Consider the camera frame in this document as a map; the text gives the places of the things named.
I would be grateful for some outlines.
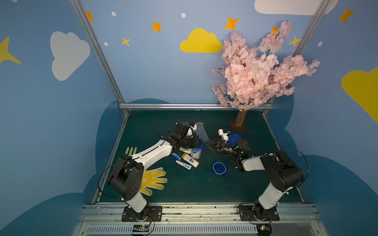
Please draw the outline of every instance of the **pink cherry blossom tree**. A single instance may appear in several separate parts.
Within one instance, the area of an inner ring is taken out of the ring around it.
[[[224,41],[221,58],[228,66],[221,66],[221,74],[227,78],[226,85],[212,83],[211,89],[217,95],[222,106],[231,105],[239,109],[235,126],[240,127],[244,121],[246,111],[266,103],[271,97],[289,96],[295,87],[289,87],[297,76],[311,76],[320,65],[318,60],[307,64],[301,55],[289,55],[279,64],[274,54],[281,50],[284,39],[289,37],[291,21],[281,23],[276,33],[272,32],[262,39],[260,51],[249,48],[245,38],[237,32],[231,33],[231,40]],[[212,73],[220,75],[213,67]]]

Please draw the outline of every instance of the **toothpaste tube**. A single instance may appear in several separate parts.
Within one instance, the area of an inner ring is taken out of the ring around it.
[[[184,162],[179,162],[178,160],[176,161],[176,163],[179,164],[179,165],[182,165],[183,167],[187,168],[188,170],[190,170],[190,168],[192,168],[191,165],[185,164]]]
[[[199,162],[194,160],[191,156],[189,156],[188,154],[184,153],[182,156],[181,156],[182,159],[186,160],[188,163],[192,164],[194,167],[197,167]]]

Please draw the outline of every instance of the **yellow dotted glove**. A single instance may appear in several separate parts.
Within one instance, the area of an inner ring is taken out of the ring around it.
[[[142,184],[140,188],[140,192],[147,195],[151,196],[152,195],[152,190],[148,188],[155,188],[159,190],[164,189],[163,183],[168,182],[167,178],[158,178],[165,176],[167,173],[163,171],[163,167],[154,169],[154,170],[146,170],[143,173],[143,179],[142,179]]]

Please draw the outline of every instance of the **white cloud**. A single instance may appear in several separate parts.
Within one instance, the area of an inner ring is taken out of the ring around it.
[[[53,74],[60,81],[70,77],[91,52],[89,44],[72,32],[54,32],[50,38],[50,47],[55,58],[52,65]]]
[[[255,9],[262,14],[313,15],[321,0],[256,0]],[[331,0],[325,13],[336,6],[338,0]]]

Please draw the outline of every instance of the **clear plastic bottle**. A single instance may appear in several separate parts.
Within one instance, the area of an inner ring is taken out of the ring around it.
[[[204,142],[207,142],[209,140],[209,136],[206,133],[205,128],[203,127],[203,123],[198,122],[195,124],[197,125],[197,129],[195,130],[196,135],[198,135]]]

